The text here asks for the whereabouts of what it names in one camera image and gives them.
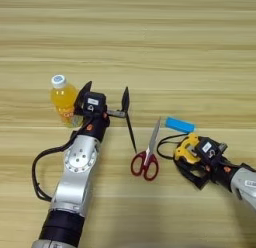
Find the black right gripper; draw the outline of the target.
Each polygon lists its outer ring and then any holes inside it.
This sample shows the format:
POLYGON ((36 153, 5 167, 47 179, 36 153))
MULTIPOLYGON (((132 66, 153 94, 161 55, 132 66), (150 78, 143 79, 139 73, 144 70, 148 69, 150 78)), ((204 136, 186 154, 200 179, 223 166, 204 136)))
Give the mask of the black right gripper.
MULTIPOLYGON (((228 145, 220 143, 218 146, 221 152, 224 152, 228 145)), ((231 190, 231 180, 239 170, 238 165, 232 164, 222 155, 200 156, 201 161, 194 164, 189 163, 184 157, 175 160, 174 163, 183 177, 192 182, 198 189, 202 189, 209 181, 220 184, 228 191, 231 190)))

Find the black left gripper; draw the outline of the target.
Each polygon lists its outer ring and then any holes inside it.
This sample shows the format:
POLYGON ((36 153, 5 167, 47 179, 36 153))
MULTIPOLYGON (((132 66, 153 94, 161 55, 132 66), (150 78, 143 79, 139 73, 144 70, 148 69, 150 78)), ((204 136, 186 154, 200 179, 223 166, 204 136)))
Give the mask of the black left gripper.
MULTIPOLYGON (((81 108, 84 103, 84 96, 91 90, 92 82, 87 82, 83 88, 79 91, 74 107, 81 108)), ((83 123, 80 129, 77 131, 77 135, 85 135, 96 138, 101 142, 104 138, 105 131, 110 125, 109 116, 117 118, 126 118, 128 116, 128 109, 130 105, 129 89, 125 88, 123 93, 120 110, 107 110, 102 114, 99 113, 87 113, 83 116, 83 123)))

